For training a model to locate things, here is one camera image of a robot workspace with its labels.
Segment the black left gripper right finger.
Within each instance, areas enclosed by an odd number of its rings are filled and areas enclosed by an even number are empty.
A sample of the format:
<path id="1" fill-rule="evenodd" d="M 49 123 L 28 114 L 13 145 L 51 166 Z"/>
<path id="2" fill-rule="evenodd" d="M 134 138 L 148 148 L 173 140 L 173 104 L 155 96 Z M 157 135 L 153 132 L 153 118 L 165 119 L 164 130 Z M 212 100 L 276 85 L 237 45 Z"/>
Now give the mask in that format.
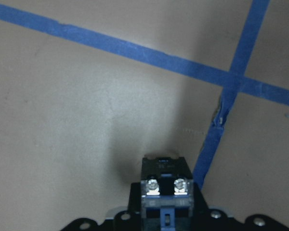
<path id="1" fill-rule="evenodd" d="M 209 207 L 197 183 L 192 184 L 191 192 L 192 197 L 191 197 L 191 206 L 189 209 L 189 216 L 191 218 L 196 218 L 206 214 Z"/>

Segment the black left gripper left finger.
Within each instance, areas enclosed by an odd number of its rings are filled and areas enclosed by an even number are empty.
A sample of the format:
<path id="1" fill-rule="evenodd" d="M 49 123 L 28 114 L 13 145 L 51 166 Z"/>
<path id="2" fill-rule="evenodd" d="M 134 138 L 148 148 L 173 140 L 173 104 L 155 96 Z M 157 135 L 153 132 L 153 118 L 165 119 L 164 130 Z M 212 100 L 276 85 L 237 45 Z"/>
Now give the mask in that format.
<path id="1" fill-rule="evenodd" d="M 131 184 L 129 201 L 127 206 L 127 211 L 130 214 L 141 216 L 142 204 L 141 204 L 141 184 L 139 182 L 134 182 Z"/>

